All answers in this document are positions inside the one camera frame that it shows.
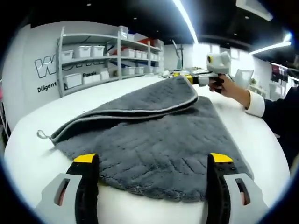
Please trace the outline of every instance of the white shirt cuff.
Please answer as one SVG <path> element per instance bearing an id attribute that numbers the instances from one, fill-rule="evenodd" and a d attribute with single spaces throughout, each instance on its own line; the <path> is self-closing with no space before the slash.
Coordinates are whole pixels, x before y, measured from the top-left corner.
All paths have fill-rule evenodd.
<path id="1" fill-rule="evenodd" d="M 252 114 L 254 116 L 262 117 L 265 111 L 265 101 L 263 97 L 258 95 L 255 92 L 249 91 L 249 93 L 250 93 L 250 106 L 247 110 L 245 110 L 245 112 Z"/>

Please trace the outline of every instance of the person's hand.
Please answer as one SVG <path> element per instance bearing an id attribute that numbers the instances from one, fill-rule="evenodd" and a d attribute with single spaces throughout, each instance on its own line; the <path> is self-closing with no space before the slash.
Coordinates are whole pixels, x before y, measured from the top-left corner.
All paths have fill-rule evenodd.
<path id="1" fill-rule="evenodd" d="M 214 92 L 216 88 L 221 88 L 221 94 L 225 97 L 234 98 L 235 93 L 237 92 L 238 86 L 231 81 L 228 77 L 225 75 L 219 76 L 220 79 L 224 80 L 224 83 L 222 83 L 222 86 L 215 86 L 215 80 L 210 79 L 209 81 L 209 87 L 210 91 Z"/>
<path id="2" fill-rule="evenodd" d="M 214 92 L 215 89 L 221 88 L 221 94 L 225 97 L 230 97 L 238 101 L 242 104 L 245 108 L 249 108 L 250 106 L 250 93 L 248 90 L 244 90 L 241 87 L 237 86 L 236 83 L 231 81 L 225 75 L 219 76 L 220 79 L 224 80 L 222 86 L 216 86 L 215 80 L 210 79 L 209 87 L 210 91 Z"/>

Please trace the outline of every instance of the black ceiling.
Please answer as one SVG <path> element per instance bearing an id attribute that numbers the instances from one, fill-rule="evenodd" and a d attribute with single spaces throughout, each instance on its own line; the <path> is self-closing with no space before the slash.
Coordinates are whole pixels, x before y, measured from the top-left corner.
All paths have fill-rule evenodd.
<path id="1" fill-rule="evenodd" d="M 236 0 L 181 2 L 200 42 L 253 51 L 281 42 L 287 30 L 293 32 L 295 39 L 298 38 L 299 19 L 295 11 L 295 0 L 280 3 L 263 0 L 263 4 L 274 15 L 270 22 L 236 7 Z M 171 39 L 177 43 L 193 42 L 172 0 L 52 0 L 20 4 L 18 8 L 23 9 L 23 13 L 18 13 L 19 17 L 24 17 L 30 11 L 25 23 L 30 23 L 32 27 L 56 21 L 93 21 L 127 26 L 133 32 L 159 38 L 165 44 L 170 44 Z M 256 56 L 290 66 L 287 61 L 293 62 L 297 49 L 294 43 L 289 48 L 271 50 Z"/>

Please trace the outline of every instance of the black sleeve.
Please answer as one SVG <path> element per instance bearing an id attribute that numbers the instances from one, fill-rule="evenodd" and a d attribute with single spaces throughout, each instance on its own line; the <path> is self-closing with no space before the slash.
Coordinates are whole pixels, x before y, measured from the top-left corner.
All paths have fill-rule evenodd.
<path id="1" fill-rule="evenodd" d="M 285 99 L 275 102 L 265 100 L 265 111 L 262 118 L 275 134 L 282 135 L 287 132 L 293 115 L 298 112 L 298 103 L 298 88 L 291 88 Z"/>

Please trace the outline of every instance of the gray towel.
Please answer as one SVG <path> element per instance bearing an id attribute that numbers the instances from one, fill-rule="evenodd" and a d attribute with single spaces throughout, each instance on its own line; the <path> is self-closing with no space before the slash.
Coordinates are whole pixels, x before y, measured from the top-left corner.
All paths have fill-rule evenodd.
<path id="1" fill-rule="evenodd" d="M 102 181 L 152 198 L 203 201 L 212 152 L 228 155 L 252 177 L 210 100 L 183 76 L 82 114 L 51 140 L 71 159 L 97 153 Z"/>

